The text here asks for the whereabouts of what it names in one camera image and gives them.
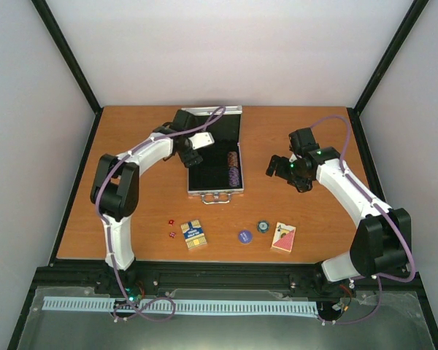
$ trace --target white slotted strip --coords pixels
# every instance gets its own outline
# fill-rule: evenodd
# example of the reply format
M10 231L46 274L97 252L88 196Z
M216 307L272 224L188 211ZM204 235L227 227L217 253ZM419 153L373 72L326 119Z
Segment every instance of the white slotted strip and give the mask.
M150 301L151 299L144 299L140 307ZM318 314L316 303L307 301L174 300L174 302L177 315L315 317ZM112 312L116 303L123 303L123 300L106 297L44 297L42 310ZM134 313L129 306L124 306L118 311ZM159 300L143 312L170 314L172 304L168 300Z

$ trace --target wall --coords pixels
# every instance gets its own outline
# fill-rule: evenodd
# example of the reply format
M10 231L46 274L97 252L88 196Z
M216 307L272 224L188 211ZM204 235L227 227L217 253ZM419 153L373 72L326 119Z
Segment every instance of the wall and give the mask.
M412 216L438 324L438 1L430 1L362 114L383 189Z
M49 0L101 105L353 106L412 0Z
M31 2L0 0L0 349L47 264L92 120Z

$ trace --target red triangle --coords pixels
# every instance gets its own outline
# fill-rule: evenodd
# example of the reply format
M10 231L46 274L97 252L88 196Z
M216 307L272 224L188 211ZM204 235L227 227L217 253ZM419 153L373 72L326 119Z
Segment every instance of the red triangle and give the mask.
M292 230L287 235L282 237L280 240L276 241L276 243L273 244L276 248L281 248L284 250L291 251L293 246L293 237L295 236L295 230Z

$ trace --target purple poker chip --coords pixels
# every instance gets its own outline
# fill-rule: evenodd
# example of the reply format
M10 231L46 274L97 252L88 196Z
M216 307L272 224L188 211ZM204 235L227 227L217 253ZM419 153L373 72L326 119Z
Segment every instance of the purple poker chip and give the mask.
M249 244L253 239L253 235L249 230L243 230L239 232L239 241L243 244Z

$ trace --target case handle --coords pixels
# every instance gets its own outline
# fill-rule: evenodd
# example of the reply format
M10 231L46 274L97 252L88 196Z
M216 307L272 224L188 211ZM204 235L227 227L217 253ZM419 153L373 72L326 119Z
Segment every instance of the case handle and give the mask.
M207 195L201 195L201 201L204 204L226 204L226 203L230 203L230 201L232 199L232 194L231 193L221 193L221 194L227 195L227 200L226 201L222 201L221 199L219 199L220 193L213 193L212 194L212 201L206 201L205 197Z

